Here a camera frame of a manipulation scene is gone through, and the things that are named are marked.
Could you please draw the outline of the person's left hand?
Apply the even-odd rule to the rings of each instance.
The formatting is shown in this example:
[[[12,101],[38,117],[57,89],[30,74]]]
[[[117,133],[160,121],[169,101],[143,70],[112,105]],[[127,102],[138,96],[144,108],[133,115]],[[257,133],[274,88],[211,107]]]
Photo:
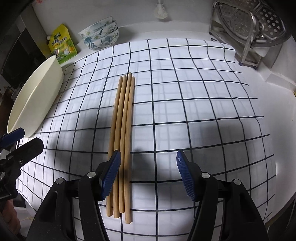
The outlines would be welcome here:
[[[1,202],[1,240],[14,240],[20,233],[21,223],[12,199]]]

